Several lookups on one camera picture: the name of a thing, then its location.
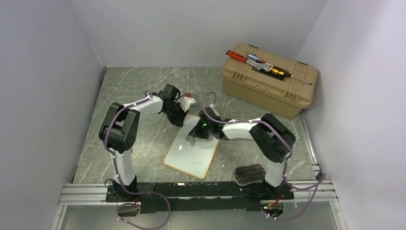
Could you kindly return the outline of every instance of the gray wall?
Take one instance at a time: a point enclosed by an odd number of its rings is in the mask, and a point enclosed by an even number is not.
[[[320,70],[304,113],[349,229],[406,229],[404,1],[327,1],[298,60]]]
[[[66,0],[0,3],[0,229],[49,229],[102,67]]]
[[[69,0],[103,66],[222,66],[238,42],[295,58],[326,0]]]

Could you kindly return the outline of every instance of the purple cable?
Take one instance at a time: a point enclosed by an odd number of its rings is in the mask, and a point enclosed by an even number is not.
[[[145,96],[151,96],[151,95],[152,95],[152,92],[151,92],[151,91],[146,91],[146,92],[145,92]],[[109,153],[111,153],[111,154],[113,155],[113,166],[114,166],[114,171],[115,171],[115,174],[116,174],[116,175],[119,175],[119,173],[118,173],[118,168],[117,168],[117,160],[116,160],[116,158],[114,157],[116,154],[115,154],[113,151],[111,151],[111,150],[108,148],[108,146],[107,146],[107,141],[108,141],[108,139],[109,139],[109,135],[110,135],[110,132],[111,132],[111,130],[112,130],[112,128],[113,128],[113,125],[115,124],[115,122],[116,122],[118,116],[119,116],[124,110],[126,110],[126,109],[128,109],[128,108],[131,108],[131,107],[134,107],[134,106],[136,106],[136,105],[139,105],[139,104],[143,104],[143,103],[145,103],[145,102],[148,102],[148,101],[151,100],[151,99],[152,99],[152,97],[148,97],[148,98],[145,98],[145,99],[143,99],[143,100],[141,100],[141,101],[139,101],[139,102],[136,102],[136,103],[133,103],[133,104],[130,104],[130,105],[125,106],[124,108],[120,109],[120,110],[116,113],[116,115],[114,116],[112,122],[110,123],[110,126],[109,126],[109,128],[108,128],[108,130],[107,130],[107,133],[106,133],[106,137],[105,137],[105,139],[104,139],[104,148],[105,148]],[[134,226],[134,227],[136,227],[136,228],[142,229],[142,230],[157,230],[157,229],[162,228],[162,227],[168,222],[169,216],[170,216],[170,203],[169,203],[168,199],[167,199],[166,197],[164,197],[164,195],[162,195],[161,193],[154,192],[154,191],[133,193],[133,192],[128,191],[128,190],[125,188],[124,183],[123,183],[123,181],[121,180],[121,177],[120,177],[120,176],[118,176],[118,180],[120,181],[120,185],[121,185],[121,187],[123,188],[123,190],[124,190],[126,193],[131,194],[131,195],[156,194],[156,195],[158,195],[158,196],[164,198],[164,200],[166,201],[166,203],[167,203],[167,205],[168,205],[168,215],[167,215],[167,217],[166,217],[166,220],[165,220],[161,225],[159,225],[159,226],[156,227],[156,228],[144,228],[144,227],[138,226],[138,225],[136,225],[136,224],[134,224],[134,223],[132,223],[132,222],[130,222],[130,221],[128,221],[128,220],[126,220],[126,219],[120,217],[120,215],[119,215],[119,210],[120,210],[120,208],[123,207],[123,206],[128,206],[128,205],[134,206],[134,204],[132,204],[132,203],[125,203],[125,204],[120,205],[120,206],[117,208],[116,214],[117,214],[117,217],[119,218],[119,220],[121,220],[121,221],[123,221],[123,222],[125,222],[125,223],[127,223],[127,224],[129,224],[129,225],[131,225],[131,226]]]
[[[280,221],[287,221],[287,220],[293,220],[293,219],[296,219],[296,218],[299,218],[306,210],[307,210],[307,208],[309,207],[309,205],[312,203],[312,200],[313,200],[313,198],[314,198],[314,196],[315,196],[315,194],[316,194],[316,190],[317,190],[317,187],[325,180],[325,178],[326,178],[326,175],[325,174],[322,174],[322,176],[319,178],[319,180],[317,181],[317,183],[315,183],[314,185],[312,185],[312,186],[309,186],[309,187],[306,187],[306,188],[298,188],[298,187],[295,187],[295,186],[293,186],[291,183],[289,183],[288,182],[288,180],[286,179],[286,170],[287,170],[287,164],[288,164],[288,160],[289,160],[289,158],[291,158],[292,157],[292,148],[288,145],[288,143],[286,143],[286,141],[282,138],[282,136],[278,133],[278,132],[276,132],[276,130],[271,126],[271,125],[269,125],[268,123],[266,123],[266,122],[264,122],[264,121],[261,121],[261,120],[256,120],[256,121],[248,121],[248,120],[237,120],[237,121],[228,121],[228,122],[224,122],[224,121],[219,121],[219,120],[216,120],[216,119],[214,119],[214,118],[212,118],[208,113],[207,113],[207,111],[206,111],[206,106],[205,106],[205,101],[206,101],[206,97],[208,96],[208,95],[210,95],[210,94],[213,94],[214,95],[214,102],[212,103],[212,104],[214,104],[215,103],[215,101],[216,101],[216,98],[217,98],[217,95],[215,94],[215,92],[209,92],[209,93],[207,93],[204,97],[203,97],[203,101],[202,101],[202,105],[203,105],[203,113],[206,115],[206,117],[208,117],[210,120],[212,120],[212,121],[214,121],[214,122],[217,122],[217,123],[219,123],[219,124],[234,124],[234,123],[261,123],[261,124],[263,124],[263,125],[265,125],[269,130],[271,130],[274,134],[275,134],[275,136],[282,142],[282,144],[287,148],[287,150],[289,151],[289,153],[285,156],[285,159],[284,159],[284,163],[283,163],[283,173],[282,173],[282,177],[283,177],[283,181],[288,185],[288,186],[290,186],[291,188],[293,188],[293,189],[296,189],[296,190],[300,190],[300,191],[306,191],[306,190],[309,190],[309,189],[311,189],[311,188],[315,188],[315,191],[313,192],[313,195],[310,197],[310,199],[309,199],[309,202],[307,203],[307,205],[306,205],[306,207],[303,209],[303,211],[301,212],[301,213],[299,213],[297,216],[295,216],[295,217],[292,217],[292,218],[287,218],[287,219],[277,219],[276,218],[276,220],[280,220]]]

